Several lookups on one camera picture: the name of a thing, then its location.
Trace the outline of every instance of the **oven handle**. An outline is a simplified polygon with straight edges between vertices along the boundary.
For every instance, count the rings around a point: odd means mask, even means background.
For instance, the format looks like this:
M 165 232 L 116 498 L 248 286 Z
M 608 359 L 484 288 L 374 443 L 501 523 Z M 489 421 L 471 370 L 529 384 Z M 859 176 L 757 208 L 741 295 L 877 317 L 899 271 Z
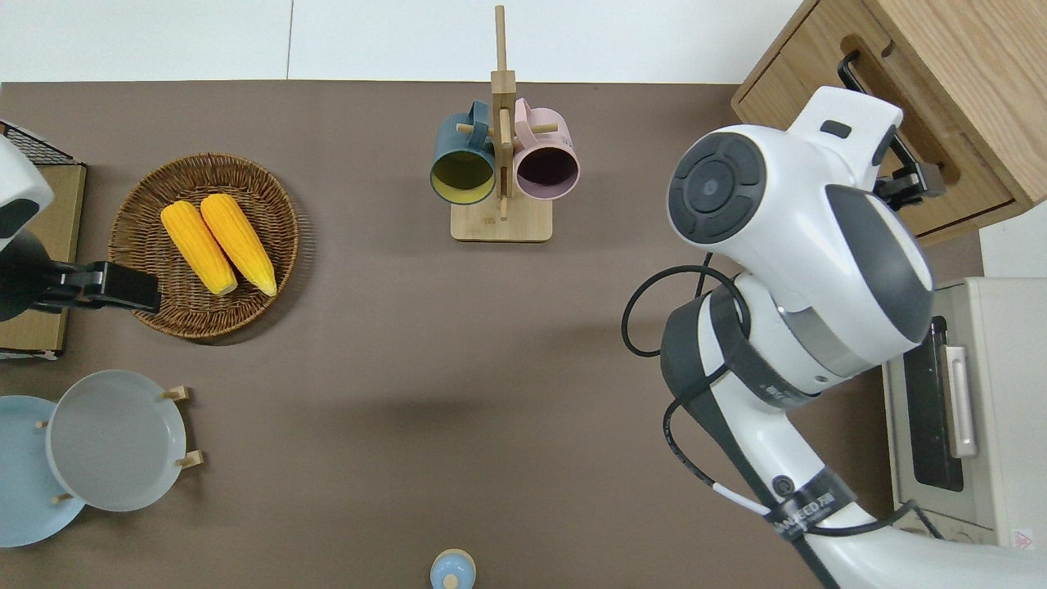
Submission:
M 971 387 L 967 383 L 967 349 L 963 346 L 941 346 L 945 362 L 945 413 L 949 415 L 949 453 L 954 458 L 978 454 L 975 444 L 974 415 L 971 411 Z

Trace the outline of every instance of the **toaster oven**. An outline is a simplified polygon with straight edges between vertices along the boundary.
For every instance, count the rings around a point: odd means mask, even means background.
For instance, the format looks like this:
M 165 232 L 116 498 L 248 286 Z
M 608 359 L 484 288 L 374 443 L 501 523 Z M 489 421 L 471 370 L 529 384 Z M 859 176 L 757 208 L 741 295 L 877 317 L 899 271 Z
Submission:
M 935 291 L 923 343 L 884 365 L 894 501 L 958 542 L 1047 542 L 1047 278 Z M 898 527 L 926 534 L 910 514 Z

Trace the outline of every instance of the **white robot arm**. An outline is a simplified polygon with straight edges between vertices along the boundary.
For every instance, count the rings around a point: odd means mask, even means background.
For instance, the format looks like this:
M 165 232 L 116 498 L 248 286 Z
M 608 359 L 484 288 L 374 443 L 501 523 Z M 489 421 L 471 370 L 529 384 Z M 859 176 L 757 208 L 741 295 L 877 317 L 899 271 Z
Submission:
M 900 121 L 892 105 L 826 87 L 787 131 L 727 127 L 687 151 L 670 222 L 748 272 L 733 294 L 673 312 L 663 376 L 825 587 L 1044 587 L 1042 557 L 877 526 L 786 418 L 927 333 L 931 271 L 871 191 Z
M 112 262 L 50 258 L 25 226 L 52 200 L 54 192 L 32 162 L 0 136 L 0 321 L 27 310 L 57 314 L 111 307 L 158 313 L 155 276 Z

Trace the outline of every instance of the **oven door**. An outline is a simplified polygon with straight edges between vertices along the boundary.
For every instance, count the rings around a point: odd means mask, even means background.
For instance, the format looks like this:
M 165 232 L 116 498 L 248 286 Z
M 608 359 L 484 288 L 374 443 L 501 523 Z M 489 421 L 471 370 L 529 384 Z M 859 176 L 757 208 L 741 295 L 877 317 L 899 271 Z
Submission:
M 976 430 L 982 403 L 976 373 L 979 350 L 962 285 L 935 292 L 923 343 L 887 363 L 895 500 L 994 529 L 984 435 Z

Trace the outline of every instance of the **black cable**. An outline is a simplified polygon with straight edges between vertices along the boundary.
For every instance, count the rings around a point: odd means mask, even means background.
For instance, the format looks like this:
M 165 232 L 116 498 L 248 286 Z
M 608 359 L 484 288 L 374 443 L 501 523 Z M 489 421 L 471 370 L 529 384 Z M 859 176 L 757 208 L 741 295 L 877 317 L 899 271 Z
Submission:
M 629 331 L 628 331 L 629 316 L 631 315 L 632 308 L 637 304 L 637 301 L 640 300 L 640 297 L 643 296 L 643 293 L 648 288 L 650 288 L 654 282 L 664 277 L 668 277 L 670 275 L 683 272 L 697 272 L 698 274 L 700 274 L 698 277 L 698 286 L 694 293 L 695 299 L 701 296 L 701 290 L 703 287 L 705 286 L 705 277 L 707 275 L 713 276 L 720 284 L 722 284 L 723 287 L 727 288 L 728 291 L 731 293 L 731 296 L 734 298 L 734 300 L 737 301 L 738 312 L 740 315 L 739 322 L 741 323 L 741 330 L 747 337 L 749 336 L 752 322 L 749 313 L 749 305 L 745 304 L 744 299 L 741 297 L 741 292 L 738 290 L 738 287 L 735 286 L 733 279 L 728 277 L 722 272 L 709 267 L 709 262 L 712 259 L 712 256 L 713 256 L 712 252 L 707 253 L 705 259 L 703 260 L 703 264 L 698 266 L 683 265 L 664 269 L 655 273 L 654 275 L 650 276 L 646 280 L 644 280 L 644 282 L 641 284 L 639 288 L 637 288 L 637 290 L 632 293 L 632 297 L 629 298 L 628 304 L 625 305 L 625 312 L 622 314 L 622 342 L 625 344 L 625 347 L 629 349 L 629 352 L 643 358 L 653 358 L 661 354 L 661 350 L 646 352 L 638 349 L 636 346 L 632 345 L 632 342 L 629 340 Z M 701 383 L 697 384 L 694 387 L 695 391 L 701 391 L 707 389 L 720 377 L 727 375 L 727 372 L 728 372 L 727 365 L 726 364 L 720 365 L 716 370 L 712 372 L 712 375 L 706 377 Z M 680 448 L 678 445 L 676 445 L 676 440 L 672 435 L 672 415 L 673 413 L 675 413 L 676 409 L 678 409 L 684 403 L 687 403 L 690 400 L 683 400 L 683 401 L 673 400 L 672 403 L 669 404 L 669 407 L 666 409 L 665 414 L 662 417 L 662 433 L 665 436 L 666 444 L 669 445 L 669 450 L 672 452 L 673 456 L 675 456 L 676 459 L 680 460 L 680 462 L 684 466 L 684 468 L 686 468 L 692 475 L 697 477 L 698 480 L 700 480 L 701 482 L 706 483 L 709 486 L 712 486 L 713 484 L 716 483 L 716 481 L 712 477 L 707 475 L 701 469 L 699 469 L 690 458 L 687 457 L 686 454 L 684 454 L 684 451 Z
M 637 301 L 643 296 L 643 293 L 647 291 L 648 288 L 654 285 L 664 277 L 668 277 L 673 274 L 684 273 L 684 272 L 696 272 L 703 275 L 711 275 L 716 278 L 725 288 L 731 293 L 731 297 L 738 303 L 738 309 L 741 314 L 742 320 L 742 331 L 745 335 L 749 335 L 749 307 L 745 305 L 744 299 L 741 297 L 741 292 L 738 287 L 734 285 L 734 280 L 727 276 L 723 272 L 710 268 L 709 266 L 696 266 L 693 264 L 687 264 L 682 266 L 673 266 L 671 268 L 666 268 L 656 274 L 648 277 L 640 285 L 639 288 L 632 293 L 632 297 L 629 298 L 629 302 L 625 305 L 625 312 L 622 314 L 622 342 L 625 347 L 629 349 L 630 353 L 642 358 L 654 358 L 662 354 L 662 350 L 641 350 L 632 344 L 632 340 L 629 339 L 629 316 L 632 315 L 632 308 L 636 307 Z
M 916 517 L 919 518 L 919 521 L 923 522 L 923 526 L 931 533 L 931 536 L 937 538 L 938 540 L 944 540 L 944 537 L 941 536 L 938 528 L 934 527 L 934 524 L 931 523 L 931 520 L 927 517 L 927 514 L 923 513 L 923 509 L 920 509 L 919 505 L 914 505 L 913 508 L 916 509 Z
M 695 477 L 698 477 L 699 481 L 709 486 L 713 486 L 716 484 L 716 481 L 707 475 L 701 469 L 698 469 L 697 465 L 691 462 L 691 459 L 684 454 L 684 451 L 681 450 L 678 446 L 676 446 L 676 440 L 672 437 L 672 414 L 678 407 L 680 402 L 672 400 L 672 403 L 669 404 L 669 408 L 665 410 L 665 415 L 662 417 L 662 434 L 665 436 L 665 441 L 669 445 L 669 450 L 672 451 L 672 455 L 684 465 L 684 468 L 690 471 Z
M 829 538 L 847 538 L 849 536 L 857 536 L 860 534 L 869 534 L 870 531 L 876 531 L 877 529 L 883 529 L 888 526 L 892 526 L 901 519 L 903 516 L 909 512 L 916 511 L 916 517 L 923 522 L 927 526 L 928 531 L 931 536 L 937 538 L 938 540 L 944 540 L 931 520 L 927 519 L 927 515 L 923 514 L 923 509 L 920 509 L 919 505 L 916 504 L 916 500 L 910 499 L 906 501 L 900 507 L 898 507 L 889 518 L 886 520 L 879 520 L 875 522 L 870 522 L 867 524 L 850 526 L 850 527 L 812 527 L 807 530 L 807 534 L 812 536 L 825 536 Z
M 706 253 L 706 258 L 701 259 L 701 265 L 709 267 L 709 262 L 713 260 L 713 252 L 710 251 Z M 697 299 L 701 296 L 701 287 L 706 284 L 706 274 L 698 275 L 698 288 L 694 291 L 694 298 Z

